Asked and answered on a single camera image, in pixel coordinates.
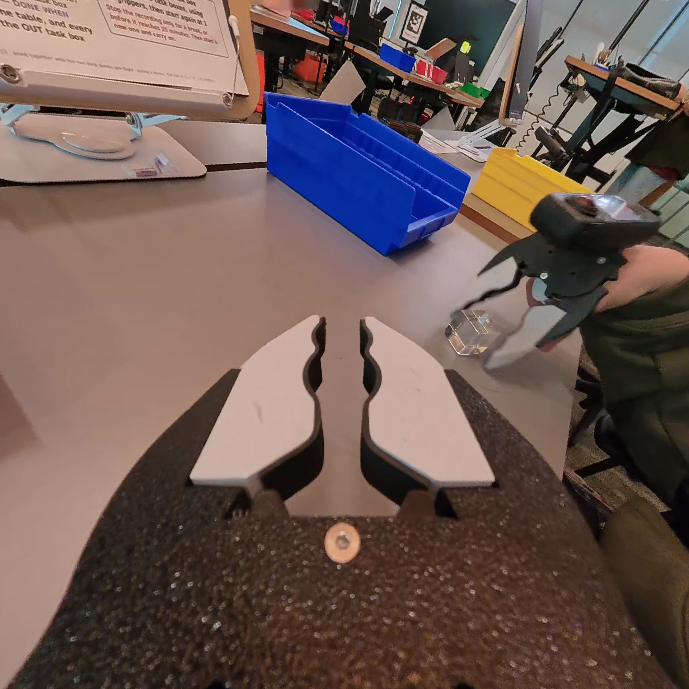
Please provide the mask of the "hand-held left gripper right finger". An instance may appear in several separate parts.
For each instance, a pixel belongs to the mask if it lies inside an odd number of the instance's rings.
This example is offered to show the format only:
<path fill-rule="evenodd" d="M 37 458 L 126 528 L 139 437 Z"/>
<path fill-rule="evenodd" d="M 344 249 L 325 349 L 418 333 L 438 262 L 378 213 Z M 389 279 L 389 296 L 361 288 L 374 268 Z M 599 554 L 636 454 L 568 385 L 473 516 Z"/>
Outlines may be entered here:
<path fill-rule="evenodd" d="M 383 495 L 484 488 L 494 472 L 442 365 L 412 340 L 367 316 L 360 463 Z"/>

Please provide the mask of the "person's right hand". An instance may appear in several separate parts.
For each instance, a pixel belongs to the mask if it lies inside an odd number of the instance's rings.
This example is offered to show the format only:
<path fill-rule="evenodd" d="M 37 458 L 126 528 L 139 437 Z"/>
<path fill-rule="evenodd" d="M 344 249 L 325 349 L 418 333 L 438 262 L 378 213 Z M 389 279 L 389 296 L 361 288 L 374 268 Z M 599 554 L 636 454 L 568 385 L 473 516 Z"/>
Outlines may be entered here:
<path fill-rule="evenodd" d="M 624 251 L 616 280 L 580 325 L 583 346 L 605 357 L 688 356 L 688 257 L 667 247 L 637 245 Z"/>

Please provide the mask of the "clear acrylic cube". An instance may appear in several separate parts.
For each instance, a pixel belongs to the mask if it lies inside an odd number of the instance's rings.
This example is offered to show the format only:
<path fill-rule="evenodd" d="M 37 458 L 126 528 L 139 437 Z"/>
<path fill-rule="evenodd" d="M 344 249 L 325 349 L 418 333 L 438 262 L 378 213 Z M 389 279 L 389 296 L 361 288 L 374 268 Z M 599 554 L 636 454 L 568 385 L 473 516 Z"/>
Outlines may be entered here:
<path fill-rule="evenodd" d="M 461 309 L 451 315 L 444 335 L 458 356 L 480 356 L 502 331 L 483 309 Z"/>

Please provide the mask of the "white board stand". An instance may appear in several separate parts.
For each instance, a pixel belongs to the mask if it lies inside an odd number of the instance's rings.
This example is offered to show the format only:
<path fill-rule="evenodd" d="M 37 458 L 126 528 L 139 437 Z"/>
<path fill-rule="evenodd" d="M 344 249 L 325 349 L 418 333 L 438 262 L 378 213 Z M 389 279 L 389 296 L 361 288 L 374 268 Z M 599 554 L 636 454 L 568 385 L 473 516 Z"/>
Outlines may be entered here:
<path fill-rule="evenodd" d="M 1 104 L 1 184 L 47 185 L 202 178 L 206 166 L 160 125 L 183 116 L 43 113 Z"/>

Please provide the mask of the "person's right forearm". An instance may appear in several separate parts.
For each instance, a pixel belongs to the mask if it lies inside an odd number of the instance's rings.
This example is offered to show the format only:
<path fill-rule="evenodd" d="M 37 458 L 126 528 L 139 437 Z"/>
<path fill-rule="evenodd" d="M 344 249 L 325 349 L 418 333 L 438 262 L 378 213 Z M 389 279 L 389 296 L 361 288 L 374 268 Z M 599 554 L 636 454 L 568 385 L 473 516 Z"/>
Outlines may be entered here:
<path fill-rule="evenodd" d="M 688 280 L 591 314 L 580 325 L 608 408 L 688 391 Z"/>

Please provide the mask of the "black bag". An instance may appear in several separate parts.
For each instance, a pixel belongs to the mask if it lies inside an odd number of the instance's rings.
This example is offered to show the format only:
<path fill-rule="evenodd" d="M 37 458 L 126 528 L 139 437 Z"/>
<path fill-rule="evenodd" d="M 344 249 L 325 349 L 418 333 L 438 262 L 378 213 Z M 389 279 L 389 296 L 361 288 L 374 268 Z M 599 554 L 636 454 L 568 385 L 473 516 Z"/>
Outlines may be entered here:
<path fill-rule="evenodd" d="M 653 74 L 639 65 L 627 63 L 622 68 L 621 77 L 630 83 L 654 92 L 664 98 L 677 101 L 683 85 L 673 79 Z"/>

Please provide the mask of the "white papers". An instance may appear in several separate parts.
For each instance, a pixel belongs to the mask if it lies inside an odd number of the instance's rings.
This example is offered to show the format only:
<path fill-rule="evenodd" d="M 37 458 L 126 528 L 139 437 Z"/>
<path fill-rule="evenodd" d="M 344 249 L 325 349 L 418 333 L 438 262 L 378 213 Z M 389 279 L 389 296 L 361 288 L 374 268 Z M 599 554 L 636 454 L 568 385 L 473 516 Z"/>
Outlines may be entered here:
<path fill-rule="evenodd" d="M 424 150 L 437 155 L 458 153 L 456 146 L 452 145 L 452 143 L 452 141 L 450 143 L 441 141 L 424 129 L 421 130 L 420 139 L 418 141 L 418 144 Z"/>

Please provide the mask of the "blue divided plastic bin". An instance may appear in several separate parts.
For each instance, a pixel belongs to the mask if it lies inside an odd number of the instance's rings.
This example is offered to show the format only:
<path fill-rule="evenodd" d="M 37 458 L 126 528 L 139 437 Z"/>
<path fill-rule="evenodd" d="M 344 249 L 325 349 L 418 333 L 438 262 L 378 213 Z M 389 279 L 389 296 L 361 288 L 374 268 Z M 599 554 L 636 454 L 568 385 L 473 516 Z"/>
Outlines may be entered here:
<path fill-rule="evenodd" d="M 267 170 L 387 256 L 452 224 L 470 176 L 350 106 L 264 95 Z"/>

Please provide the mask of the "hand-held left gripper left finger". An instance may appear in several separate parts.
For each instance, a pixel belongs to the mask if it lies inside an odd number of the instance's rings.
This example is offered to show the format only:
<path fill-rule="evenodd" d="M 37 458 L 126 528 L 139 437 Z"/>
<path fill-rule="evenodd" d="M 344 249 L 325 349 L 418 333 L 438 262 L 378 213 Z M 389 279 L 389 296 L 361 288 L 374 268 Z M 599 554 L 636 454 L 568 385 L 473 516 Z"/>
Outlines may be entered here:
<path fill-rule="evenodd" d="M 324 317 L 309 316 L 245 361 L 191 470 L 194 486 L 290 498 L 318 477 L 325 327 Z"/>

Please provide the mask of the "grey display board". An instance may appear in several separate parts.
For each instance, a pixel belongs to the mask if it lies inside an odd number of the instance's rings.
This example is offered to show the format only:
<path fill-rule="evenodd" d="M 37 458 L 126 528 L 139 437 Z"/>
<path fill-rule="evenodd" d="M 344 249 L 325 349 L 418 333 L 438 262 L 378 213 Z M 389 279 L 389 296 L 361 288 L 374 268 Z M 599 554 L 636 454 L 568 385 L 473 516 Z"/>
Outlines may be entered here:
<path fill-rule="evenodd" d="M 525 3 L 524 18 L 517 28 L 512 46 L 500 105 L 498 123 L 502 127 L 516 128 L 523 122 L 539 48 L 543 4 L 543 1 Z"/>

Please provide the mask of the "black monitor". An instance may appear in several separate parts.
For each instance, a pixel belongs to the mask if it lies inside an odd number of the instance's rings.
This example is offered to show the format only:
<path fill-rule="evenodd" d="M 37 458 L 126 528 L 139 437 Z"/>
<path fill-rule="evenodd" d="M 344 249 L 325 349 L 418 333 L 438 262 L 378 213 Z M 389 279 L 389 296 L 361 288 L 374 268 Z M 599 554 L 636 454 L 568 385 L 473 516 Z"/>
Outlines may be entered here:
<path fill-rule="evenodd" d="M 426 1 L 428 10 L 419 47 L 427 49 L 442 39 L 471 44 L 470 60 L 480 75 L 514 12 L 512 1 Z"/>

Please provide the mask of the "grey card panel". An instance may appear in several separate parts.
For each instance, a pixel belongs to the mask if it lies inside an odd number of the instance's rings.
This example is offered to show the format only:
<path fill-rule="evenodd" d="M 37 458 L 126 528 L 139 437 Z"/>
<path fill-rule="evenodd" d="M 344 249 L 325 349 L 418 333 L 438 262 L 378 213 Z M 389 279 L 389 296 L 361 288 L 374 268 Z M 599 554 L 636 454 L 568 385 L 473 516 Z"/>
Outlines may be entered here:
<path fill-rule="evenodd" d="M 347 59 L 323 89 L 318 100 L 351 106 L 365 90 L 366 84 L 351 59 Z"/>
<path fill-rule="evenodd" d="M 455 132 L 457 131 L 451 111 L 448 106 L 443 107 L 435 113 L 425 124 L 422 125 L 425 132 Z"/>

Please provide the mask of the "small fiducial marker sign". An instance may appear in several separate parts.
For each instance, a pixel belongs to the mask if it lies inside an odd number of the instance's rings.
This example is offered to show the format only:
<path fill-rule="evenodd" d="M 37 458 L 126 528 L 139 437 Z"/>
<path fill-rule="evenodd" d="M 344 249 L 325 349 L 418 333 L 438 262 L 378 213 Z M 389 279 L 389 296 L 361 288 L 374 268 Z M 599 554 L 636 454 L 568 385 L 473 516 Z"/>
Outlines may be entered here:
<path fill-rule="evenodd" d="M 400 39 L 406 45 L 417 46 L 428 17 L 428 8 L 418 1 L 410 1 L 402 24 Z"/>

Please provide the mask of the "wooden top desk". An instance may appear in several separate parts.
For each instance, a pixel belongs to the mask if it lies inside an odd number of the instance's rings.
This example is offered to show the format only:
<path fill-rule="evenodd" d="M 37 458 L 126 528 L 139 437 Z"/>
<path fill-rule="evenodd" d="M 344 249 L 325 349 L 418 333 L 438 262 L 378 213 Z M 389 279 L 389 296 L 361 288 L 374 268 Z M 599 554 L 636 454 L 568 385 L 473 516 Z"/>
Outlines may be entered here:
<path fill-rule="evenodd" d="M 262 33 L 254 33 L 254 44 L 264 56 L 263 86 L 265 93 L 277 92 L 278 90 L 280 60 L 282 58 L 303 58 L 306 50 L 313 47 L 324 52 L 329 49 L 331 40 L 338 38 L 338 55 L 343 57 L 345 54 L 353 54 L 364 60 L 371 71 L 371 76 L 366 82 L 362 94 L 364 111 L 368 111 L 375 92 L 376 79 L 382 75 L 399 77 L 415 84 L 420 90 L 438 92 L 443 99 L 448 99 L 459 106 L 477 109 L 484 102 L 483 99 L 472 97 L 463 91 L 452 90 L 417 73 L 405 73 L 400 68 L 381 59 L 378 54 L 345 41 L 342 36 L 338 36 L 334 32 L 315 30 L 293 17 L 284 17 L 260 5 L 251 7 L 250 16 L 253 26 L 261 27 L 263 30 Z"/>

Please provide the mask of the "small blue bin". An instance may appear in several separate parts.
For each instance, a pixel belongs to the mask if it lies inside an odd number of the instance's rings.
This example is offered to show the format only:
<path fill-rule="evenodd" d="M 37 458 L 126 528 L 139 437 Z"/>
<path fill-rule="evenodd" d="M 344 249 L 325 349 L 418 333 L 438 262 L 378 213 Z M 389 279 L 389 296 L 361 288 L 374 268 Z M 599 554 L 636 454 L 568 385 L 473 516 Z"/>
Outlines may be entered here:
<path fill-rule="evenodd" d="M 406 74 L 411 73 L 415 69 L 416 56 L 410 55 L 408 52 L 399 50 L 396 47 L 384 43 L 380 46 L 378 54 L 384 63 Z"/>

